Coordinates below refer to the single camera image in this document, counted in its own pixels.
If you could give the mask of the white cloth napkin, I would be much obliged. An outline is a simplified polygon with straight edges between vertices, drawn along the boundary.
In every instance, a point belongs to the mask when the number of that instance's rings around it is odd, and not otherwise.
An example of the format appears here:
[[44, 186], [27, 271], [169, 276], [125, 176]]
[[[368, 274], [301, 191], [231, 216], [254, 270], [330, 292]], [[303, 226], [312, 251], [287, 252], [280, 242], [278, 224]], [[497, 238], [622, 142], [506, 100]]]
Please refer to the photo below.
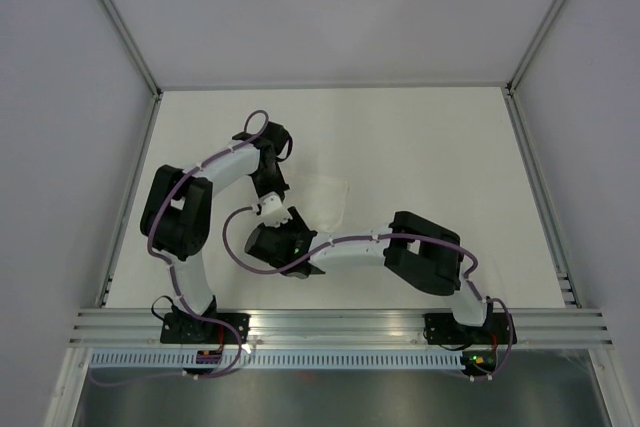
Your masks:
[[311, 229], [338, 230], [349, 192], [346, 180], [315, 174], [290, 174], [288, 184], [287, 204], [297, 209]]

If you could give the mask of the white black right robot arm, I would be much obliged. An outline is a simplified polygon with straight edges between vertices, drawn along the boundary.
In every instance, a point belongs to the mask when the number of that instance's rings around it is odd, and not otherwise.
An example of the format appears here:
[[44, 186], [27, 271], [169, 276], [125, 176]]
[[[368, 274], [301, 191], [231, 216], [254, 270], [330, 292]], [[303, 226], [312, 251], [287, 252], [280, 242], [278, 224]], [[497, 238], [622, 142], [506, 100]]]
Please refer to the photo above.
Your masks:
[[451, 311], [446, 344], [468, 345], [487, 336], [492, 307], [474, 285], [477, 257], [460, 245], [455, 232], [409, 211], [359, 234], [331, 234], [310, 229], [295, 208], [277, 226], [259, 224], [244, 252], [278, 273], [306, 279], [333, 268], [384, 267], [414, 289], [441, 297]]

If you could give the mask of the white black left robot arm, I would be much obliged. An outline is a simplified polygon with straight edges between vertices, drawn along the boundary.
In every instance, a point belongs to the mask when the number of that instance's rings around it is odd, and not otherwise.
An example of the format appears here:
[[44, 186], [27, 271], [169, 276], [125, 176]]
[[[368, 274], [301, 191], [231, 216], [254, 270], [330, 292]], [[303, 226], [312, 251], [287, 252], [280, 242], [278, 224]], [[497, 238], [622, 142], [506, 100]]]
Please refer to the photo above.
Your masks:
[[292, 219], [283, 207], [289, 189], [280, 170], [292, 138], [268, 121], [256, 134], [243, 131], [225, 148], [190, 168], [161, 166], [155, 173], [140, 221], [147, 250], [166, 262], [174, 299], [161, 317], [163, 344], [206, 344], [234, 338], [231, 323], [218, 317], [217, 302], [204, 267], [202, 249], [210, 233], [214, 197], [237, 180], [252, 179], [258, 197], [253, 209], [269, 227]]

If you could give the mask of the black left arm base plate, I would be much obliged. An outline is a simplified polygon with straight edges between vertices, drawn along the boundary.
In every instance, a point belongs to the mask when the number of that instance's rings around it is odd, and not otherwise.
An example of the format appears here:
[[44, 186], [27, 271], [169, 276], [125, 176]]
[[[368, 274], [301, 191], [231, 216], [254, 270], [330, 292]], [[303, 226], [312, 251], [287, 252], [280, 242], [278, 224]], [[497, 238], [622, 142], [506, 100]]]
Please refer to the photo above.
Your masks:
[[[250, 315], [244, 313], [218, 313], [217, 320], [233, 327], [244, 344], [249, 333]], [[195, 345], [224, 344], [237, 345], [238, 339], [228, 327], [219, 323], [197, 320], [187, 313], [177, 310], [164, 316], [160, 334], [161, 344]]]

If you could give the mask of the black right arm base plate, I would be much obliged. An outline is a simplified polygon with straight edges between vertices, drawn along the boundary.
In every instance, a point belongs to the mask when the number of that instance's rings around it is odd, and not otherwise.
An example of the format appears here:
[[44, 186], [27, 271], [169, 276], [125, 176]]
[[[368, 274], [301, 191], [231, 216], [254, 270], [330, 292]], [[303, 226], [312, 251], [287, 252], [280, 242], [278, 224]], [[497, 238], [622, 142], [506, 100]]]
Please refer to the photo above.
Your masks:
[[458, 323], [451, 313], [423, 315], [423, 336], [429, 345], [446, 347], [508, 345], [517, 342], [515, 328], [504, 312], [490, 313], [480, 327]]

